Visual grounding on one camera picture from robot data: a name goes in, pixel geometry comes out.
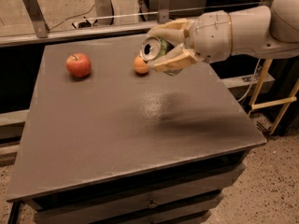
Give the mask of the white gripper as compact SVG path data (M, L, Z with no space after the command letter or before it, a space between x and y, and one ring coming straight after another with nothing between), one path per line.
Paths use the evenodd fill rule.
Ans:
M152 27L147 37L158 37L177 45L164 56L149 61L156 72L177 71L198 62L196 53L207 63L226 60L232 53L232 23L227 12L216 11L197 19L177 19Z

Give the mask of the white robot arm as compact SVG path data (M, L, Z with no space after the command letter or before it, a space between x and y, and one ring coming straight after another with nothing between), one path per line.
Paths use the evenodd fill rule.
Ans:
M151 28L148 36L175 45L148 62L156 72L177 71L198 62L221 62L235 55L292 58L299 54L299 0L273 0L270 6L169 21Z

